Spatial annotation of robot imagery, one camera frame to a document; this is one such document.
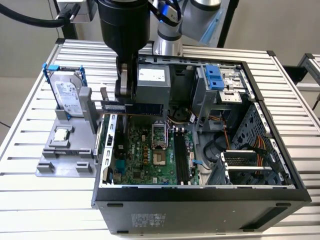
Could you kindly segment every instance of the green circuit board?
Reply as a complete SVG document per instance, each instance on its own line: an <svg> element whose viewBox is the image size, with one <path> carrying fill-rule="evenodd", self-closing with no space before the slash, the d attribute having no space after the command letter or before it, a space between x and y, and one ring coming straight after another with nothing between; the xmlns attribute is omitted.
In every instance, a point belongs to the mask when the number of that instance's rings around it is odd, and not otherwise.
<svg viewBox="0 0 320 240"><path fill-rule="evenodd" d="M161 137L161 130L156 133ZM125 174L114 178L115 184L122 185L176 185L176 161L174 150L173 132L168 131L168 144L165 150L152 149L152 128L132 127L129 132L128 152L125 160ZM185 150L187 159L190 160L190 152L194 152L191 133L185 134ZM190 179L192 185L198 185L198 171L195 167L195 175Z"/></svg>

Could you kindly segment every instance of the ram slot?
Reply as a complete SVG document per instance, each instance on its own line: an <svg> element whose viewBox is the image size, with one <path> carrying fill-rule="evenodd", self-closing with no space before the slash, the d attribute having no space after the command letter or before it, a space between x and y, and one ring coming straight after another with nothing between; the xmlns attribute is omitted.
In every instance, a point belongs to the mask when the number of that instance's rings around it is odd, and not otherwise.
<svg viewBox="0 0 320 240"><path fill-rule="evenodd" d="M174 157L176 167L176 178L178 184L187 185L189 181L188 159L184 134L175 132L174 140Z"/></svg>

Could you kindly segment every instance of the blue tab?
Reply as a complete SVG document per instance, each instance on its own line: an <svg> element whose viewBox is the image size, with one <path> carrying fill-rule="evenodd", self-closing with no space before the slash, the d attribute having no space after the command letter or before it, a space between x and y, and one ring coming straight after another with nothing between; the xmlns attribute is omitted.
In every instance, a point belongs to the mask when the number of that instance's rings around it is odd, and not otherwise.
<svg viewBox="0 0 320 240"><path fill-rule="evenodd" d="M224 80L217 65L205 65L205 75L211 90L223 90L225 88Z"/></svg>
<svg viewBox="0 0 320 240"><path fill-rule="evenodd" d="M88 87L87 78L86 78L86 71L82 65L79 67L79 71L81 72L81 76L82 76L82 85L84 87Z"/></svg>
<svg viewBox="0 0 320 240"><path fill-rule="evenodd" d="M49 65L48 70L49 71L58 71L60 69L59 65Z"/></svg>
<svg viewBox="0 0 320 240"><path fill-rule="evenodd" d="M199 165L203 165L203 164L204 164L202 161L195 160L195 159L193 159L192 162L193 162L194 164L199 164Z"/></svg>

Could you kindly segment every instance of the gray floor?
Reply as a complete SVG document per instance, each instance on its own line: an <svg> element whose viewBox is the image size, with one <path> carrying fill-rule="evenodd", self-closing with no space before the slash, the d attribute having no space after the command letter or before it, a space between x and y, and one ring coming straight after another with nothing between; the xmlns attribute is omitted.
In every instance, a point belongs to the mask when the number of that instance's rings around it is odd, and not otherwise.
<svg viewBox="0 0 320 240"><path fill-rule="evenodd" d="M0 77L0 121L10 125L24 104L36 78ZM9 128L0 124L0 144Z"/></svg>

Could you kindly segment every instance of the case label sticker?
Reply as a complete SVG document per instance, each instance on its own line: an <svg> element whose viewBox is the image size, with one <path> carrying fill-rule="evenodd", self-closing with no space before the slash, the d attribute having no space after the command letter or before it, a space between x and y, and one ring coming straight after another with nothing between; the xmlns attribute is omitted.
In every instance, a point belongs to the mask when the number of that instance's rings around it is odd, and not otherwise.
<svg viewBox="0 0 320 240"><path fill-rule="evenodd" d="M132 226L135 228L163 227L166 213L132 213Z"/></svg>
<svg viewBox="0 0 320 240"><path fill-rule="evenodd" d="M64 81L56 81L55 86L64 110L71 116L83 116L76 86Z"/></svg>
<svg viewBox="0 0 320 240"><path fill-rule="evenodd" d="M140 81L156 81L165 82L165 70L164 69L149 69L141 68L139 70Z"/></svg>

